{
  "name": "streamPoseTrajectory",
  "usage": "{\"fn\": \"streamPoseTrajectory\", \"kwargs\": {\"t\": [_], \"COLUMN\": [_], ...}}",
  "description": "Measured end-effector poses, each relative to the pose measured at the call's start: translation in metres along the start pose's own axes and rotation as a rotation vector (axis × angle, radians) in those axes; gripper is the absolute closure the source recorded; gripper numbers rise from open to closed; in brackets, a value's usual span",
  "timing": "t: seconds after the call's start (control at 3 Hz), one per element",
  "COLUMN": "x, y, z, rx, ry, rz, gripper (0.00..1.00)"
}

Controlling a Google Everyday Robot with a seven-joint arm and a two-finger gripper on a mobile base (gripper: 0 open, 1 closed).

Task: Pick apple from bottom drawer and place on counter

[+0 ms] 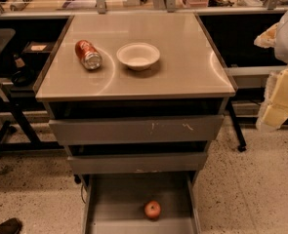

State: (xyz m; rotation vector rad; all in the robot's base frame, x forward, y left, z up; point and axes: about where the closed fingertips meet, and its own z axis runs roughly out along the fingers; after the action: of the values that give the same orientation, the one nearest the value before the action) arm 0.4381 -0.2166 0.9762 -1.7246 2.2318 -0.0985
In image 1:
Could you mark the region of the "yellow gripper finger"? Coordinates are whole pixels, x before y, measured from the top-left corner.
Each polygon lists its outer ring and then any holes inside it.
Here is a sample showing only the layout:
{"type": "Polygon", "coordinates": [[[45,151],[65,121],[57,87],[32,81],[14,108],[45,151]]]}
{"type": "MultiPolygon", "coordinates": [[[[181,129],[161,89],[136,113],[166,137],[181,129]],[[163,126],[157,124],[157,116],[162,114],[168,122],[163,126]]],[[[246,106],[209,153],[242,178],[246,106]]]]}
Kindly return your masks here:
{"type": "Polygon", "coordinates": [[[261,48],[273,48],[275,46],[276,30],[278,24],[275,23],[254,40],[254,45],[261,48]]]}
{"type": "Polygon", "coordinates": [[[288,67],[271,72],[267,78],[265,100],[262,102],[256,127],[262,132],[278,130],[288,119],[288,67]]]}

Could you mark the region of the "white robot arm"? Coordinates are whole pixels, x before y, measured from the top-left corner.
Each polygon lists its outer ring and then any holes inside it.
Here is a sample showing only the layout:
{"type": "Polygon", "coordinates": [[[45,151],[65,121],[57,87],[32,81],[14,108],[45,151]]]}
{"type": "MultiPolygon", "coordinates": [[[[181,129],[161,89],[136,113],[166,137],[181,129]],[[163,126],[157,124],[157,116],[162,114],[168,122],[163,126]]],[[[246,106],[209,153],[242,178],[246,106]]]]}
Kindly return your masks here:
{"type": "Polygon", "coordinates": [[[277,59],[287,64],[287,68],[271,72],[267,78],[264,98],[256,127],[259,131],[278,130],[288,119],[288,11],[280,21],[259,35],[254,44],[261,48],[274,48],[277,59]]]}

